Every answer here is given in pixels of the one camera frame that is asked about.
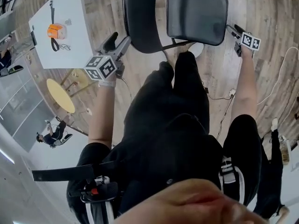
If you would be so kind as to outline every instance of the sneaker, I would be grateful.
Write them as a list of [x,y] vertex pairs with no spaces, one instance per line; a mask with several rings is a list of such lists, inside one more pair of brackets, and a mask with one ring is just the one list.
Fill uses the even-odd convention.
[[277,130],[277,126],[278,126],[278,119],[275,118],[275,119],[272,120],[272,126],[271,126],[272,132]]
[[203,49],[204,49],[205,45],[202,44],[202,43],[195,43],[193,44],[189,49],[188,51],[190,51],[194,56],[195,58],[199,57],[200,54],[202,53]]
[[73,136],[71,133],[70,134],[67,134],[64,138],[64,141],[67,141],[71,138],[71,136]]

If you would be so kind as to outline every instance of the orange object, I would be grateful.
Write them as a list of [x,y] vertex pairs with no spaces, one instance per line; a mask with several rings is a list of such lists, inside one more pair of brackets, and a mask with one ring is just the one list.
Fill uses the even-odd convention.
[[93,195],[97,195],[97,194],[99,194],[99,192],[98,192],[97,189],[92,189],[92,194],[93,194]]
[[48,37],[54,39],[64,39],[65,37],[65,26],[60,24],[51,24],[48,28]]

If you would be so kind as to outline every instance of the yellow round table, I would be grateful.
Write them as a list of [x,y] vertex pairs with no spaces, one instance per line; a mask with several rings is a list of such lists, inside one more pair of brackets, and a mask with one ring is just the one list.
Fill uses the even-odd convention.
[[70,95],[64,90],[64,88],[58,84],[55,80],[48,79],[47,87],[53,99],[69,113],[75,112],[74,103],[71,100]]

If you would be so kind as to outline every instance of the white wall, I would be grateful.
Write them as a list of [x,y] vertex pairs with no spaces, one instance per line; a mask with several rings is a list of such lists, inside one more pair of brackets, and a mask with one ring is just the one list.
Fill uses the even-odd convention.
[[[299,162],[299,147],[292,151],[294,164]],[[299,219],[299,171],[293,171],[289,164],[284,168],[282,178],[281,202],[290,209],[286,224],[294,224]]]
[[26,153],[0,125],[0,148],[15,162],[0,154],[0,223],[75,224],[75,217],[61,208],[56,192],[32,179],[34,166]]
[[[56,126],[59,122],[56,119],[51,121],[53,131],[55,131]],[[72,130],[69,127],[65,129],[68,133],[73,134],[73,136],[65,144],[58,146],[56,148],[50,148],[49,145],[45,143],[36,142],[29,152],[29,159],[34,164],[35,168],[38,170],[49,170],[58,168],[70,168],[77,165],[79,156],[83,148],[87,145],[87,136]],[[47,135],[49,132],[45,129],[42,135]],[[67,182],[48,182],[45,185],[57,193],[59,196],[60,203],[63,203],[61,208],[68,211],[67,201],[66,201],[66,187]]]

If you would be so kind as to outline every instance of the white shoe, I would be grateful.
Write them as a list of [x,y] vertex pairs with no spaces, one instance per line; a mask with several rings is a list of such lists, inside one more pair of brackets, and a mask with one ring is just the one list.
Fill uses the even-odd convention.
[[271,126],[271,130],[272,130],[272,132],[273,132],[274,130],[277,130],[277,126],[278,126],[278,119],[275,118],[275,119],[272,120],[272,126]]
[[202,53],[203,49],[204,49],[205,45],[202,43],[195,43],[193,44],[188,51],[192,52],[193,55],[195,56],[195,58],[199,57],[200,54]]

